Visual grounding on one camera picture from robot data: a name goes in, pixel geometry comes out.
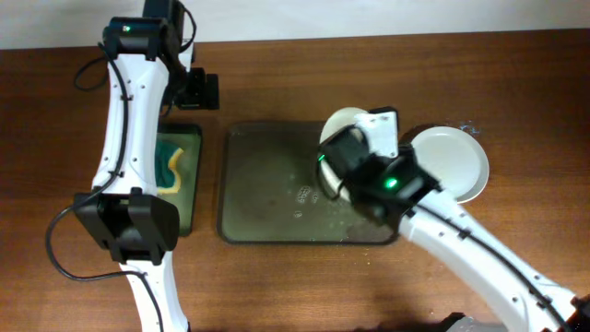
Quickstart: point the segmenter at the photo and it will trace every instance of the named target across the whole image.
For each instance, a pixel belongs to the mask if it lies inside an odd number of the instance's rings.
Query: white backdrop
[[[590,0],[184,0],[197,41],[590,27]],[[0,48],[93,45],[143,0],[2,0]]]

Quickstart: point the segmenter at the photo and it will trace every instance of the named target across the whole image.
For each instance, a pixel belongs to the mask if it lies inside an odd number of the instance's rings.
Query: plate
[[[481,145],[459,129],[438,126],[412,140],[419,165],[459,203],[477,197],[488,183],[490,164]]]

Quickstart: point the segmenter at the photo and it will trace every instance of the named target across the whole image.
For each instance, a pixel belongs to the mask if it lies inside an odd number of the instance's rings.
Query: green light
[[[387,188],[387,189],[393,189],[396,184],[397,184],[397,179],[395,179],[395,178],[389,178],[389,179],[385,180],[385,188]]]

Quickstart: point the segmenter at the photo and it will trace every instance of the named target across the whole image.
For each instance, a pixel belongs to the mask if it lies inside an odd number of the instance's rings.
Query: wood grain
[[[194,330],[323,331],[433,322],[465,312],[496,321],[441,263],[386,247],[232,246],[216,235],[223,137],[243,121],[323,121],[344,106],[394,105],[401,131],[469,123],[490,182],[466,204],[534,267],[590,291],[588,30],[204,43],[219,111],[175,112],[204,132],[196,216],[174,254]],[[72,87],[94,48],[0,52],[0,321],[3,331],[138,331],[124,279],[69,281],[43,249],[50,218],[88,190],[108,91]],[[94,74],[100,78],[101,72]],[[78,274],[117,269],[73,217],[56,253]]]

